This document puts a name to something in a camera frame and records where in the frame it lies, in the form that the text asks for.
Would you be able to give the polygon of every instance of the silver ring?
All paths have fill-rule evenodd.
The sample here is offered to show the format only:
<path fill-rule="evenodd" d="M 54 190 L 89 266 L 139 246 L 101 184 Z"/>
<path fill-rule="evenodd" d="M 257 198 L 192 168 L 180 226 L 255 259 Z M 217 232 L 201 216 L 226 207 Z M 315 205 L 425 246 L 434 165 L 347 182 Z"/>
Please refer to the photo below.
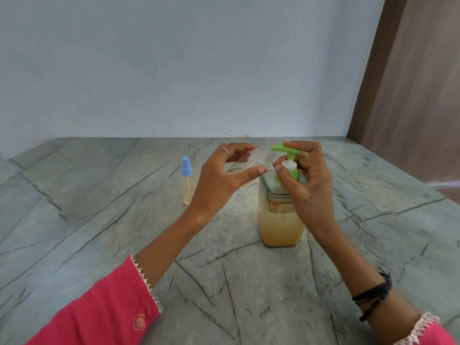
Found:
<path fill-rule="evenodd" d="M 225 148 L 225 146 L 222 146 L 220 149 L 221 149 L 221 150 L 224 150 L 224 151 L 227 153 L 227 155 L 228 155 L 227 160 L 228 160 L 228 159 L 230 158 L 230 153 L 229 153 L 229 151 Z"/>

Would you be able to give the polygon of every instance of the pump nozzle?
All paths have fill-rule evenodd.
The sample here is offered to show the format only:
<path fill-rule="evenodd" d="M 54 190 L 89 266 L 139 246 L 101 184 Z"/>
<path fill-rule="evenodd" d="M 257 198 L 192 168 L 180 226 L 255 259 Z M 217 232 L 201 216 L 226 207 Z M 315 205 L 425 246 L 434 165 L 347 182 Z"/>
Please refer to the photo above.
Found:
<path fill-rule="evenodd" d="M 284 146 L 283 144 L 272 145 L 270 146 L 270 150 L 271 151 L 281 151 L 281 152 L 287 153 L 287 160 L 281 162 L 281 164 L 289 170 L 289 173 L 291 173 L 292 178 L 299 181 L 300 174 L 299 174 L 299 170 L 297 169 L 297 163 L 294 162 L 294 157 L 297 154 L 300 154 L 301 151 L 297 149 L 288 148 Z M 275 174 L 275 181 L 277 181 L 278 183 L 281 183 L 281 181 L 278 179 L 278 176 L 276 174 Z"/>

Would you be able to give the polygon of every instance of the grey marble surface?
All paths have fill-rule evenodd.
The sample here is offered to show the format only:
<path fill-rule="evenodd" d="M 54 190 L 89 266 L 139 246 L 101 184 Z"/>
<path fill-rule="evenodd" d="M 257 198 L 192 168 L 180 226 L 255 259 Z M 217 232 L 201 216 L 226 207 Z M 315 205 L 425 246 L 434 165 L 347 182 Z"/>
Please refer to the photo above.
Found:
<path fill-rule="evenodd" d="M 282 140 L 253 138 L 261 148 Z M 339 225 L 460 341 L 460 207 L 360 145 L 319 140 Z M 229 141 L 54 139 L 3 162 L 0 344 L 27 341 L 153 240 L 184 210 L 181 156 L 198 173 Z M 254 184 L 235 193 L 155 287 L 164 312 L 143 344 L 376 344 L 307 232 L 295 248 L 262 245 Z"/>

